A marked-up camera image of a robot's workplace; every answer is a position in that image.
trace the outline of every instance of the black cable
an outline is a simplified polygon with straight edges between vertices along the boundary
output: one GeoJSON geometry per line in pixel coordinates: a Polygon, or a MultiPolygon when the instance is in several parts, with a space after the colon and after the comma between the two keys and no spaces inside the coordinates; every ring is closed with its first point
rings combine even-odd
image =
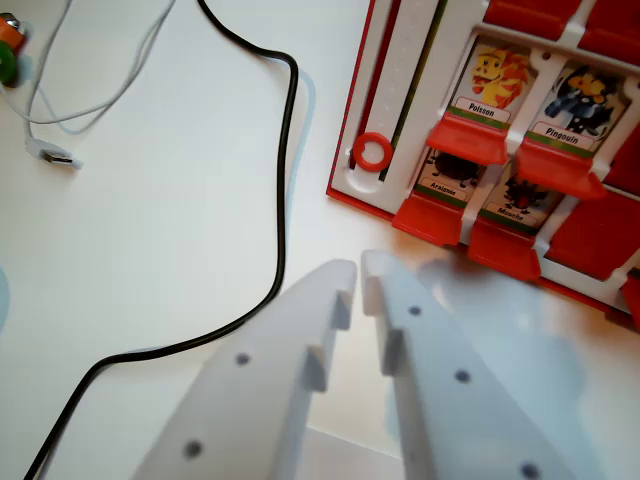
{"type": "Polygon", "coordinates": [[[74,410],[80,403],[80,399],[84,392],[89,388],[91,382],[107,367],[115,365],[117,363],[129,363],[129,362],[142,362],[145,360],[154,360],[156,358],[166,357],[175,353],[191,350],[192,348],[200,347],[207,343],[213,342],[229,333],[235,331],[241,327],[247,320],[253,317],[261,309],[263,309],[271,300],[273,300],[282,287],[282,280],[284,278],[284,267],[286,259],[286,245],[285,245],[285,160],[287,156],[287,139],[289,137],[289,127],[291,125],[291,116],[293,114],[293,104],[295,102],[296,90],[298,88],[298,64],[291,55],[284,52],[278,52],[275,50],[267,50],[265,48],[258,47],[251,42],[248,42],[244,38],[235,34],[227,27],[225,27],[220,20],[216,18],[213,12],[207,6],[205,0],[197,0],[198,5],[202,9],[202,12],[209,19],[209,21],[229,40],[244,48],[245,50],[259,55],[261,57],[275,58],[277,60],[284,61],[291,70],[291,77],[289,79],[289,89],[287,91],[287,100],[284,106],[284,113],[282,115],[282,127],[280,129],[280,142],[278,144],[278,161],[277,161],[277,186],[276,186],[276,203],[277,203],[277,235],[278,235],[278,260],[276,266],[276,274],[273,279],[273,284],[267,295],[258,303],[255,307],[249,310],[247,313],[226,324],[223,327],[214,330],[211,333],[207,333],[200,337],[185,340],[184,342],[176,343],[166,347],[158,348],[147,352],[137,353],[121,353],[118,355],[111,355],[105,357],[99,362],[95,363],[87,373],[85,373],[82,380],[71,394],[71,397],[64,406],[58,420],[53,425],[53,428],[49,432],[49,435],[45,439],[40,451],[33,460],[31,467],[25,475],[25,479],[33,479],[38,474],[39,470],[47,460],[47,456],[53,451],[57,445],[60,437],[64,433],[74,410]]]}

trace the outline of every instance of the animal illustration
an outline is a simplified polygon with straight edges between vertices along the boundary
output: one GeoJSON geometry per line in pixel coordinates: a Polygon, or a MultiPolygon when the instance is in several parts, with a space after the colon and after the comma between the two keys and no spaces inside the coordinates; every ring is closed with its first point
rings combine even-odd
{"type": "Polygon", "coordinates": [[[474,187],[478,185],[478,177],[482,167],[477,163],[444,152],[438,156],[431,156],[427,159],[427,163],[429,165],[435,164],[437,172],[432,173],[434,177],[442,174],[445,177],[460,180],[461,188],[467,188],[465,184],[467,181],[474,187]]]}
{"type": "Polygon", "coordinates": [[[611,121],[613,112],[613,107],[607,108],[607,96],[616,93],[617,83],[616,77],[593,73],[583,65],[562,81],[556,99],[544,113],[555,118],[566,111],[572,115],[567,130],[575,133],[586,130],[592,136],[602,136],[607,127],[602,132],[598,128],[611,121]]]}
{"type": "Polygon", "coordinates": [[[529,82],[528,67],[528,57],[507,47],[482,50],[471,71],[472,89],[474,93],[482,93],[483,103],[506,108],[529,82]]]}
{"type": "Polygon", "coordinates": [[[529,183],[527,180],[518,182],[516,176],[512,176],[507,183],[507,191],[504,198],[509,202],[505,204],[508,209],[516,208],[520,213],[531,213],[529,207],[539,207],[542,200],[547,197],[547,192],[538,191],[538,185],[529,183]]]}

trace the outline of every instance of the white table surface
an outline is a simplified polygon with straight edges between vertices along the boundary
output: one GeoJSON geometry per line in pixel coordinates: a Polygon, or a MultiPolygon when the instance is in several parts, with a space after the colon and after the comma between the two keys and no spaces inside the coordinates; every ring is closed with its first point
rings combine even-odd
{"type": "MultiPolygon", "coordinates": [[[[394,252],[419,269],[570,464],[591,445],[585,465],[600,463],[607,478],[637,478],[639,336],[325,195],[368,1],[209,3],[231,29],[291,53],[303,72],[290,158],[298,144],[304,148],[290,189],[285,284],[331,258],[394,252]],[[568,444],[567,431],[583,432],[584,444],[568,444]]],[[[0,10],[34,28],[26,55],[37,58],[62,4],[2,2],[0,10]]],[[[163,5],[76,0],[43,83],[57,113],[115,90],[163,5]]],[[[0,330],[0,478],[24,475],[95,361],[213,330],[266,293],[287,81],[286,66],[229,44],[195,0],[178,0],[140,77],[89,133],[35,129],[84,160],[77,174],[29,157],[19,119],[0,101],[0,268],[10,291],[0,330]]],[[[24,98],[25,90],[15,93],[24,98]]],[[[34,113],[46,113],[41,102],[34,113]]],[[[355,301],[352,328],[338,336],[329,392],[314,398],[309,424],[399,455],[374,322],[359,295],[355,301]]],[[[103,373],[48,478],[128,478],[214,349],[103,373]]]]}

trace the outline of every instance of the white charging cable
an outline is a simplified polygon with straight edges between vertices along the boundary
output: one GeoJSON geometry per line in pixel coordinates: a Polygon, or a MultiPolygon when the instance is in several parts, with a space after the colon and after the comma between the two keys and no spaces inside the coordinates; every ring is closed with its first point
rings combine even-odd
{"type": "Polygon", "coordinates": [[[156,40],[158,32],[160,31],[160,28],[162,27],[162,24],[164,23],[165,19],[169,15],[169,12],[173,8],[173,5],[176,3],[176,0],[169,1],[165,9],[160,13],[158,18],[151,24],[149,29],[145,32],[144,36],[142,37],[142,41],[140,42],[140,44],[138,45],[138,48],[136,49],[136,54],[133,59],[133,63],[131,64],[131,67],[129,69],[129,73],[127,74],[127,77],[125,78],[120,88],[118,88],[118,90],[108,100],[105,100],[104,102],[101,102],[100,104],[95,105],[93,107],[86,108],[78,112],[70,113],[67,115],[52,116],[51,118],[32,117],[31,107],[33,106],[33,101],[35,99],[35,96],[38,92],[38,88],[40,86],[40,81],[42,79],[42,74],[44,72],[44,67],[47,61],[47,57],[49,56],[49,51],[51,50],[51,47],[53,45],[53,42],[56,39],[58,31],[60,30],[60,27],[62,26],[62,23],[64,22],[64,19],[66,18],[67,13],[69,12],[69,8],[71,7],[72,2],[73,0],[67,0],[64,7],[64,11],[62,12],[62,16],[60,17],[60,20],[58,20],[58,23],[56,24],[55,28],[51,32],[51,35],[49,36],[49,39],[44,45],[42,54],[40,55],[40,60],[38,62],[38,68],[36,69],[36,74],[33,78],[31,92],[29,93],[29,96],[27,98],[26,111],[21,110],[16,105],[16,103],[11,98],[11,94],[7,92],[6,88],[4,87],[4,85],[2,85],[2,83],[0,83],[0,94],[2,94],[2,97],[5,99],[7,104],[11,107],[11,109],[14,112],[16,112],[20,117],[22,117],[22,119],[24,120],[25,145],[27,148],[27,152],[29,152],[32,156],[41,160],[45,160],[49,163],[69,165],[74,167],[75,169],[80,169],[82,168],[83,163],[80,160],[74,158],[70,152],[68,152],[63,148],[58,147],[57,145],[35,138],[31,131],[31,124],[35,123],[39,125],[48,125],[53,123],[60,123],[66,120],[72,120],[74,118],[83,117],[85,115],[88,115],[90,113],[94,113],[100,110],[102,111],[100,112],[99,115],[102,115],[109,107],[111,107],[124,94],[124,92],[126,92],[127,88],[129,88],[129,85],[131,85],[133,80],[136,78],[136,76],[142,69],[142,66],[144,65],[144,63],[146,62],[149,56],[151,47],[153,46],[153,43],[156,40]]]}

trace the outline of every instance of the red plastic flap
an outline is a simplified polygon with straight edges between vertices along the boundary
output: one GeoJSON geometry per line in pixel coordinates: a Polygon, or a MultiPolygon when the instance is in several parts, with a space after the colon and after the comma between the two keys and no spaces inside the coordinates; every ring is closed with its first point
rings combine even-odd
{"type": "Polygon", "coordinates": [[[542,273],[535,237],[478,217],[471,230],[469,258],[519,280],[536,280],[542,273]]]}
{"type": "Polygon", "coordinates": [[[602,198],[607,190],[589,172],[591,159],[525,138],[516,152],[518,174],[531,183],[583,200],[602,198]]]}
{"type": "Polygon", "coordinates": [[[427,145],[479,165],[507,162],[506,130],[445,113],[427,139],[427,145]]]}
{"type": "Polygon", "coordinates": [[[491,0],[484,21],[557,40],[579,5],[580,0],[491,0]]]}
{"type": "Polygon", "coordinates": [[[606,280],[640,248],[640,202],[609,192],[581,202],[551,239],[547,258],[606,280]]]}
{"type": "Polygon", "coordinates": [[[629,275],[627,283],[622,286],[622,295],[636,327],[640,328],[640,278],[629,275]]]}
{"type": "Polygon", "coordinates": [[[436,198],[412,193],[391,225],[435,245],[456,245],[460,241],[463,211],[436,198]]]}
{"type": "Polygon", "coordinates": [[[640,125],[613,157],[613,165],[604,183],[625,192],[640,195],[640,125]]]}
{"type": "Polygon", "coordinates": [[[587,20],[580,48],[640,65],[640,4],[598,0],[587,20]]]}

